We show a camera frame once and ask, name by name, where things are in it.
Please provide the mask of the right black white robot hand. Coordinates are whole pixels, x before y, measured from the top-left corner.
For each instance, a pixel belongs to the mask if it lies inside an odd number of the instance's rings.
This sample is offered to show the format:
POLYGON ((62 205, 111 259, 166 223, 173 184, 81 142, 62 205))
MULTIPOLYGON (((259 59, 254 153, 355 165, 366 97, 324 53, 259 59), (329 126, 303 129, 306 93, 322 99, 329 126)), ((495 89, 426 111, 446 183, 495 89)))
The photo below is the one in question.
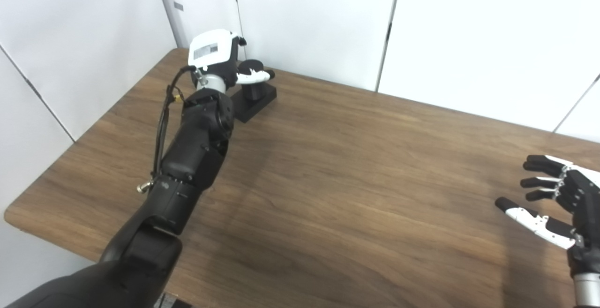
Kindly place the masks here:
POLYGON ((567 252, 570 275, 599 273, 599 172, 553 156, 529 155, 526 171, 542 172, 521 180, 529 202, 555 201, 571 215, 571 223, 539 214, 514 201, 499 197, 495 206, 538 237, 567 252))

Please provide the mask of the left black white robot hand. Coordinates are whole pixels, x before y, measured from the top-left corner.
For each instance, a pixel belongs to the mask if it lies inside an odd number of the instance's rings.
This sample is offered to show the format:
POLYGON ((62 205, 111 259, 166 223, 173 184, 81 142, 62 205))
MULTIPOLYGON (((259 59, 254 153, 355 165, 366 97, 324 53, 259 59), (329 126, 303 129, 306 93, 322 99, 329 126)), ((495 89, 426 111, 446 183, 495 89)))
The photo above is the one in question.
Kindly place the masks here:
POLYGON ((264 69, 259 60, 238 64, 238 51, 246 39, 229 30, 210 30, 193 38, 189 45, 188 65, 193 67, 191 80, 196 90, 210 89, 221 93, 236 84, 266 83, 276 77, 264 69))

